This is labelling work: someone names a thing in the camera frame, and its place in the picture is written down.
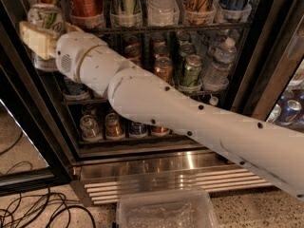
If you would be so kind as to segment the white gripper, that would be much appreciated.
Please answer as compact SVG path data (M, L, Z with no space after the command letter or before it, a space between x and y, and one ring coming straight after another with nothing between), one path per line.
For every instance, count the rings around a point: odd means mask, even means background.
M19 31L22 41L31 51L43 60L56 57L58 70L76 83L81 82L80 66L88 52L95 47L106 46L102 39L69 22L65 22L66 34L60 38L58 32L38 29L26 21L19 23Z

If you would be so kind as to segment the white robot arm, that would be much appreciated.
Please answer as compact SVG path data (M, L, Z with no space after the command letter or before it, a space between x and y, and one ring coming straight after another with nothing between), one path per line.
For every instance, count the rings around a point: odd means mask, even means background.
M55 59L59 72L107 98L122 117L188 136L303 199L303 133L195 101L75 26L60 34L21 21L19 33L31 51Z

